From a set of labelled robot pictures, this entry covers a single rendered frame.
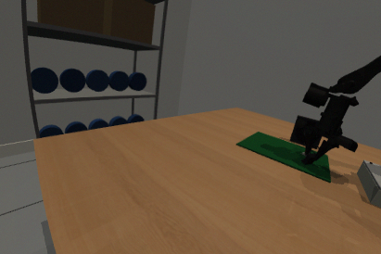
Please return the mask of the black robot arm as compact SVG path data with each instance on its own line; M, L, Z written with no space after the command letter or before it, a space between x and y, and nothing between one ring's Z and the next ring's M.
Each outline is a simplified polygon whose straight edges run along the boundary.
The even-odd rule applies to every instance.
M316 83L311 83L309 90L305 94L302 102L312 105L314 107L320 108L324 106L327 99L330 97L328 105L325 110L338 113L345 116L349 105L355 107L357 106L358 100L356 96L353 98L340 95L331 95L330 93L343 93L343 94L354 94L360 91L368 82L374 78L375 75L381 71L381 56L368 63L363 68L357 69L337 81L337 84L330 86L329 89L322 87Z

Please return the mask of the green circuit board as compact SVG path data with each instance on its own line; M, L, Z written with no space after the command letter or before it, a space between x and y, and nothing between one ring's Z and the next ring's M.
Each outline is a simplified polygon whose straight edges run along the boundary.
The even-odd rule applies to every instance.
M301 160L306 157L305 147L260 132L254 133L236 145L331 183L327 155L323 155L312 164L303 164Z

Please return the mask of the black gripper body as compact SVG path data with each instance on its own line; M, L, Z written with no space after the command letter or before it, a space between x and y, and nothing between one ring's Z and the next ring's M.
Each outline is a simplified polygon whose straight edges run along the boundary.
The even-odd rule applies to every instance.
M344 148L347 148L348 150L353 152L357 150L357 142L354 142L352 139L348 139L346 136L343 135L335 135L339 124L343 123L342 120L344 119L344 117L342 115L325 110L324 112L321 112L320 116L322 117L320 118L319 123L315 123L314 127L309 122L305 122L302 120L296 121L295 126L314 136L319 134L322 137L326 137L328 138L327 142L331 142L335 146L343 146ZM330 135L327 135L326 133L329 133Z

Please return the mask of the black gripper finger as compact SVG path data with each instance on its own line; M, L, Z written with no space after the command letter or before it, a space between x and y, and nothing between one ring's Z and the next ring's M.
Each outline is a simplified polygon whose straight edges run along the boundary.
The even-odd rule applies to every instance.
M315 141L318 139L318 137L315 137L314 135L304 132L305 133L305 139L306 139L306 154L309 154L311 152L311 147L314 145Z
M334 147L337 147L339 148L339 146L335 146L334 144L332 144L331 142L326 142L325 140L323 140L321 146L319 147L319 151L316 153L316 156L315 156L315 160L318 160L320 157L322 157L327 151L329 151L330 149L334 148Z

